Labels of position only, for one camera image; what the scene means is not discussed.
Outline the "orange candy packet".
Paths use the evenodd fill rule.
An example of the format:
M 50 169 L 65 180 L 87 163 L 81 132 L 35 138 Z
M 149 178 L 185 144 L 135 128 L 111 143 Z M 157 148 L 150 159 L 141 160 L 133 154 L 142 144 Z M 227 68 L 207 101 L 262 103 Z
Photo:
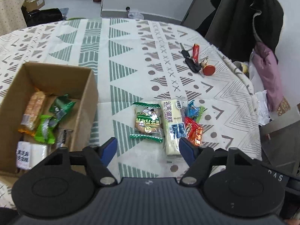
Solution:
M 201 146 L 202 132 L 203 132 L 203 127 L 200 125 L 197 125 L 194 129 L 194 132 L 192 133 L 192 144 L 194 146 Z

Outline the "red candy packet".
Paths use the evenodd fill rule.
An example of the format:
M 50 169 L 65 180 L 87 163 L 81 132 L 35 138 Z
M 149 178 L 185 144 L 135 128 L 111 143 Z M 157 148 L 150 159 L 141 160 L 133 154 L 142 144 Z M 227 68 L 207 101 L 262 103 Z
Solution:
M 186 127 L 186 136 L 187 139 L 194 144 L 195 141 L 195 131 L 199 128 L 199 124 L 196 123 L 189 117 L 185 117 L 184 119 L 185 127 Z

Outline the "white blue cake pack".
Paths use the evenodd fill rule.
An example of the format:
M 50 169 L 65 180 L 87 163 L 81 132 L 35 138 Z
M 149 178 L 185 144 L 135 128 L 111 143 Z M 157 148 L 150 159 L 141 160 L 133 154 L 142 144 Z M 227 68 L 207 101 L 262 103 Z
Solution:
M 180 138 L 186 137 L 183 108 L 180 100 L 162 100 L 162 122 L 165 135 L 165 151 L 167 155 L 180 155 Z

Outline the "small beige snack bar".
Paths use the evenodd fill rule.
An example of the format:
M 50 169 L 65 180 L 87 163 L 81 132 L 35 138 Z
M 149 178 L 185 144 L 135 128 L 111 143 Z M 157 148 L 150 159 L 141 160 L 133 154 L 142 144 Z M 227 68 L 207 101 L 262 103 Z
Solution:
M 69 147 L 72 141 L 73 131 L 70 129 L 59 128 L 57 130 L 56 148 Z

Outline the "green cookie snack packet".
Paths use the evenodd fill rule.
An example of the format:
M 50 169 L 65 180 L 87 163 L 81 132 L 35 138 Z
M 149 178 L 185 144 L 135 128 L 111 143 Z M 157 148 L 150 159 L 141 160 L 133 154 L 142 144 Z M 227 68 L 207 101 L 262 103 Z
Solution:
M 135 121 L 131 139 L 147 139 L 163 142 L 161 127 L 161 107 L 157 103 L 134 102 Z

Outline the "dark green snack packet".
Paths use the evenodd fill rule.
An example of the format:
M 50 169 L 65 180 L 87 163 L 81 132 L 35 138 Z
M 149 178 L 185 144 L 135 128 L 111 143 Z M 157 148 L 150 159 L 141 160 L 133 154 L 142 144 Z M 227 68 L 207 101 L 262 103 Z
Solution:
M 51 128 L 56 127 L 58 123 L 72 111 L 75 104 L 75 101 L 69 99 L 68 94 L 57 97 L 49 108 L 49 112 L 53 114 L 50 118 L 49 126 Z

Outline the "light green candy packet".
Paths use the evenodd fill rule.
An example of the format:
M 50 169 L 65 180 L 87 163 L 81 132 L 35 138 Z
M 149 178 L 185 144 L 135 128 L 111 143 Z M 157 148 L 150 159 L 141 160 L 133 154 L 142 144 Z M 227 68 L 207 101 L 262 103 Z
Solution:
M 54 144 L 56 142 L 56 137 L 54 136 L 53 131 L 57 124 L 58 122 L 55 116 L 41 115 L 34 139 L 42 144 Z

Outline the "white black-label snack pack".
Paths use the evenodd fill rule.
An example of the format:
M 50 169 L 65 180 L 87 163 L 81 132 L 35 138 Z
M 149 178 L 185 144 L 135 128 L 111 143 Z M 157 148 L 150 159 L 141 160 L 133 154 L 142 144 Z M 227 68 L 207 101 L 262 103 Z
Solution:
M 16 149 L 16 166 L 30 170 L 48 155 L 48 145 L 19 141 Z

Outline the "orange cracker snack pack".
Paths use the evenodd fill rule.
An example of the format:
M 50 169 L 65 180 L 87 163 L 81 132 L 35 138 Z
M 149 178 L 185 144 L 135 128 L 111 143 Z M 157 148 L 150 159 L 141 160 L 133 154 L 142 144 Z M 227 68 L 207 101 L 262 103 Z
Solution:
M 46 95 L 43 91 L 37 91 L 31 96 L 22 116 L 22 121 L 18 129 L 19 133 L 28 134 L 32 137 L 35 135 L 45 103 Z

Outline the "blue candy packet upper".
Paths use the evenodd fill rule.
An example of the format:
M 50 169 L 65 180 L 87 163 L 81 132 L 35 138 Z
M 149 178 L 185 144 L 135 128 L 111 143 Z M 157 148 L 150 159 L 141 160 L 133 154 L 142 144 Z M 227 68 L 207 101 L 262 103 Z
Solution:
M 200 106 L 194 105 L 194 100 L 191 100 L 188 103 L 188 107 L 186 108 L 185 115 L 193 120 L 196 120 L 197 114 L 199 112 L 199 109 L 198 109 L 199 107 Z

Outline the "patterned bed cover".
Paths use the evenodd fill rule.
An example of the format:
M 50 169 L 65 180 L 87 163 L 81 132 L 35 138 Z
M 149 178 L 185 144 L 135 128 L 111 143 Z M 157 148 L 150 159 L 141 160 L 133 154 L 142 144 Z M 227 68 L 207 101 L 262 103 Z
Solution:
M 88 67 L 98 87 L 98 109 L 90 143 L 118 140 L 109 168 L 116 178 L 177 177 L 184 160 L 167 156 L 165 146 L 131 139 L 137 101 L 194 100 L 204 106 L 203 144 L 213 149 L 237 147 L 261 158 L 261 144 L 250 80 L 204 38 L 184 39 L 182 26 L 131 19 L 76 19 L 24 28 L 1 36 L 1 96 L 25 62 Z M 180 43 L 195 63 L 208 56 L 216 71 L 192 72 Z

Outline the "lucky cat key charm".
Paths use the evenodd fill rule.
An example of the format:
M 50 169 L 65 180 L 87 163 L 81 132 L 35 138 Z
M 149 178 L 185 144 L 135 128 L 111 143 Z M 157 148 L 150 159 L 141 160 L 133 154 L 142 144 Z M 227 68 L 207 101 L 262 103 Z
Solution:
M 199 60 L 199 64 L 202 68 L 206 67 L 208 65 L 208 56 L 204 57 L 204 58 L 201 58 Z

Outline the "yellow tape roll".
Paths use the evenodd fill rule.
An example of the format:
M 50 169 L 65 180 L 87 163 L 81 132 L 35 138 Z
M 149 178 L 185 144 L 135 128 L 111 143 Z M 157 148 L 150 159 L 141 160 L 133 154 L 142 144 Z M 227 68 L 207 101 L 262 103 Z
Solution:
M 239 70 L 242 71 L 244 74 L 249 73 L 249 63 L 248 62 L 234 61 L 233 64 L 237 68 L 239 68 Z

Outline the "dark chair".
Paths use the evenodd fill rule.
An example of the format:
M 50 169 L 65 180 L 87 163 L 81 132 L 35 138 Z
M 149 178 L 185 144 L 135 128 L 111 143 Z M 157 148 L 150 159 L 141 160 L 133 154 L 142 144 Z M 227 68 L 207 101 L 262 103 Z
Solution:
M 183 21 L 182 29 L 189 34 L 188 42 L 200 37 L 218 48 L 233 47 L 242 30 L 246 0 L 193 0 Z

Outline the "black jacket on chair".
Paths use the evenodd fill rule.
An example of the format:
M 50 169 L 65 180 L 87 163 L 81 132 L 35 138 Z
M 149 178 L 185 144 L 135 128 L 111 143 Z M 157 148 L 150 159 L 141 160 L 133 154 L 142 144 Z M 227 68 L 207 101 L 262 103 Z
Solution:
M 258 42 L 275 51 L 284 12 L 277 0 L 211 0 L 214 8 L 197 28 L 233 61 L 246 62 Z

